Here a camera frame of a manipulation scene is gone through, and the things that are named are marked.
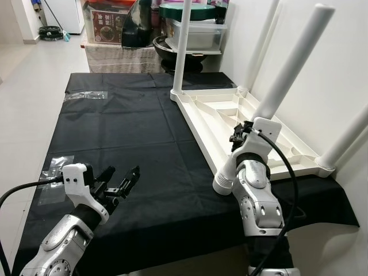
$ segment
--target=white pipe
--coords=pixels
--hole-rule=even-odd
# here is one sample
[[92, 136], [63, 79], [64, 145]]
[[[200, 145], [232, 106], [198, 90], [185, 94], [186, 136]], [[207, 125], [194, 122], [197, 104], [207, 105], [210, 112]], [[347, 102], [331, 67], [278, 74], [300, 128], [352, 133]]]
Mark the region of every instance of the white pipe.
[[255, 46], [254, 53], [249, 61], [244, 83], [241, 86], [239, 86], [239, 89], [242, 91], [251, 91], [253, 87], [255, 78], [260, 69], [260, 65], [262, 64], [262, 60], [266, 54], [265, 47], [267, 48], [269, 44], [266, 43], [266, 39], [270, 40], [270, 36], [272, 36], [274, 31], [274, 28], [271, 29], [271, 23], [273, 22], [278, 4], [279, 0], [273, 0], [271, 3], [269, 13], [267, 14], [266, 17], [266, 22], [263, 24], [262, 31]]
[[294, 46], [278, 77], [271, 86], [269, 93], [255, 111], [252, 120], [255, 117], [271, 119], [275, 115], [276, 110], [313, 51], [334, 11], [335, 8], [333, 7], [316, 4], [313, 14], [297, 44]]
[[188, 41], [191, 0], [184, 0], [182, 24], [180, 27], [177, 63], [175, 65], [174, 85], [171, 94], [183, 94], [182, 84], [184, 75], [186, 44]]
[[316, 163], [327, 170], [333, 170], [335, 168], [335, 163], [363, 132], [367, 125], [368, 103], [363, 110], [355, 116], [352, 124], [347, 127], [345, 132], [337, 139], [337, 141], [335, 141], [321, 157], [316, 158]]

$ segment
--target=transparent plastic tape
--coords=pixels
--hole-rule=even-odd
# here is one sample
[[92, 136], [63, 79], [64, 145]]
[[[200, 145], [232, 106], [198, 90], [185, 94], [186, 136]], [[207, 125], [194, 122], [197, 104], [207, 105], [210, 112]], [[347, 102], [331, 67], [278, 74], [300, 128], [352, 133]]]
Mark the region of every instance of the transparent plastic tape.
[[[40, 181], [61, 176], [63, 167], [69, 164], [73, 164], [73, 161], [74, 155], [52, 158], [49, 170], [41, 172]], [[38, 189], [42, 189], [38, 205], [52, 204], [65, 201], [66, 195], [64, 184], [61, 182], [59, 183], [53, 182], [45, 184], [39, 186]]]
[[107, 91], [84, 91], [73, 94], [66, 94], [64, 102], [69, 101], [71, 99], [107, 99], [107, 98], [108, 98]]

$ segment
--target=plastic storage box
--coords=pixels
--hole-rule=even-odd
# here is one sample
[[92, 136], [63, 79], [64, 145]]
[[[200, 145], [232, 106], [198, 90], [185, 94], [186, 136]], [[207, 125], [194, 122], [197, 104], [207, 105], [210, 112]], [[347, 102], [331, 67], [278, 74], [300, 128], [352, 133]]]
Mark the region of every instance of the plastic storage box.
[[[181, 22], [167, 20], [166, 43], [174, 50], [178, 49]], [[220, 45], [226, 25], [213, 24], [211, 21], [190, 23], [187, 51], [192, 53], [220, 54]]]
[[[164, 3], [179, 3], [184, 2], [184, 0], [161, 0], [161, 4]], [[201, 0], [191, 0], [192, 3], [201, 3]]]

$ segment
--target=white refrigerator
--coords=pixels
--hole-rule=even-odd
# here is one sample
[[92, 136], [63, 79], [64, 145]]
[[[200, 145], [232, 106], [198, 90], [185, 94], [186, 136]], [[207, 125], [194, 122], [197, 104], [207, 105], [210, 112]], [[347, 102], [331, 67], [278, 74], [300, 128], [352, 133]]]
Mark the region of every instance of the white refrigerator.
[[[62, 28], [71, 34], [80, 34], [85, 26], [80, 0], [46, 0]], [[59, 26], [44, 0], [41, 0], [47, 25]]]

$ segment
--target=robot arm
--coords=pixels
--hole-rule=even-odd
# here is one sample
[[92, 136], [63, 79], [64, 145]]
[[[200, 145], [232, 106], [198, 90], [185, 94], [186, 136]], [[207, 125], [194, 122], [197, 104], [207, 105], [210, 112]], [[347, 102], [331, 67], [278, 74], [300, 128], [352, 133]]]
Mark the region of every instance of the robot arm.
[[237, 126], [231, 136], [233, 153], [215, 175], [213, 188], [222, 195], [232, 192], [239, 203], [244, 234], [250, 249], [249, 274], [253, 275], [255, 268], [273, 250], [272, 258], [262, 265], [262, 272], [255, 275], [300, 276], [299, 270], [294, 268], [287, 237], [279, 239], [285, 223], [281, 206], [271, 192], [267, 156], [272, 147], [258, 136], [256, 129], [262, 130], [275, 143], [281, 125], [257, 117], [254, 122]]
[[75, 209], [65, 215], [42, 241], [37, 255], [23, 268], [21, 276], [69, 276], [93, 238], [93, 231], [104, 224], [119, 201], [138, 181], [139, 167], [128, 171], [119, 187], [107, 188], [115, 172], [109, 167], [94, 179], [88, 164], [63, 167], [65, 191]]

